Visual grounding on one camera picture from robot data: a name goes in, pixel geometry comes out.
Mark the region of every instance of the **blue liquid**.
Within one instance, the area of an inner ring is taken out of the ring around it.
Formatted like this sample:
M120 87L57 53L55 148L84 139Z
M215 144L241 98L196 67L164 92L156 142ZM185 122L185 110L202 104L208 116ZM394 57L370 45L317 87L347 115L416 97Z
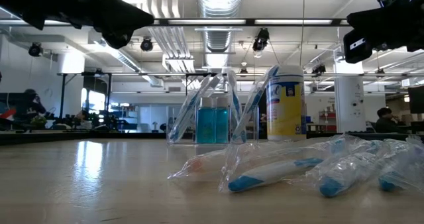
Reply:
M196 124L196 143L215 144L215 109L200 108Z
M227 108L217 108L217 144L228 143L228 110Z

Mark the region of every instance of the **person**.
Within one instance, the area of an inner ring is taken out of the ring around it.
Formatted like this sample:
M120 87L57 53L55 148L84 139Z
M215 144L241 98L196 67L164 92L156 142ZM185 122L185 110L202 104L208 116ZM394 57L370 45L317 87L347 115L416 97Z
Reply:
M13 119L21 123L29 124L32 118L36 117L38 114L44 114L46 108L41 104L41 99L34 89L26 89L24 95L30 97L31 100L16 107L16 113Z
M390 108L381 108L377 111L379 119L376 123L377 133L404 133L398 124L393 120L395 117L392 115Z
M79 125L77 126L77 129L92 129L93 125L88 120L89 113L87 111L80 111L75 118L79 119Z

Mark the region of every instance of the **desk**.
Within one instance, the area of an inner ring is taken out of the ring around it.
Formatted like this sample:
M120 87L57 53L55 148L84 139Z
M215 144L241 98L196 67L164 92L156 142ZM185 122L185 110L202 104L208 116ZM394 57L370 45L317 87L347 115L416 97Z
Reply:
M287 184L220 194L166 177L194 153L162 140L0 146L1 223L422 223L424 197L366 187L334 199Z

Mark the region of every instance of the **red object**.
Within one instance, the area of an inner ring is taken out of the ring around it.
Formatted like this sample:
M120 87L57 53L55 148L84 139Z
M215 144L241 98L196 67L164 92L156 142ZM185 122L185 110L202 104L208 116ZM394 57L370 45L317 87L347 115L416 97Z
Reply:
M16 109L12 108L0 115L0 118L7 119L16 113Z

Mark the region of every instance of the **air duct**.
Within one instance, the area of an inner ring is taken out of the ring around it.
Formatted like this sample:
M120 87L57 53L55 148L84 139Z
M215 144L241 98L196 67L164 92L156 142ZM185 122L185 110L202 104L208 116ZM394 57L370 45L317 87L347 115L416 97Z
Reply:
M241 0L199 0L203 18L235 18L239 15ZM206 31L205 41L206 64L208 66L226 66L228 54L233 40L231 31Z

